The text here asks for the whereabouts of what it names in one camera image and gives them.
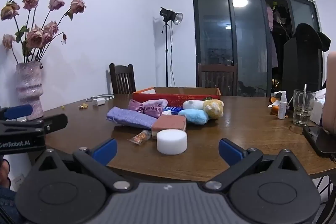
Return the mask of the person's left hand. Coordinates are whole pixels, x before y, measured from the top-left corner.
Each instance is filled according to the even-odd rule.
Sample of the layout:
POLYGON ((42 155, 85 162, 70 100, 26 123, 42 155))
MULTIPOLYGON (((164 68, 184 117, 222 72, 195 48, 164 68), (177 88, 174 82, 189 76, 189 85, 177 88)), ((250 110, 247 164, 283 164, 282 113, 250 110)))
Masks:
POLYGON ((0 167, 0 183, 1 183, 1 187, 4 187, 6 189, 10 189, 11 187, 9 173, 10 173, 9 162, 6 159, 3 159, 1 161, 1 167, 0 167))

